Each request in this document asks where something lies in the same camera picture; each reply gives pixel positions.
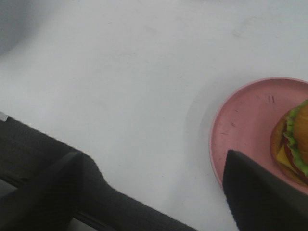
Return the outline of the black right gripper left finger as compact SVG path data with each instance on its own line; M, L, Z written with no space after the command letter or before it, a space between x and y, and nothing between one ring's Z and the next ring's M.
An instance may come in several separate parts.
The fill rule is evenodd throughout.
M68 153L0 199L2 231L65 231L80 202L82 154Z

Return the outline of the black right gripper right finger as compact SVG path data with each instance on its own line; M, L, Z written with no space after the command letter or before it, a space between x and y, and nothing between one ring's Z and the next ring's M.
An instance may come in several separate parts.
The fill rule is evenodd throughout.
M306 231L308 196L239 151L227 152L222 187L241 231Z

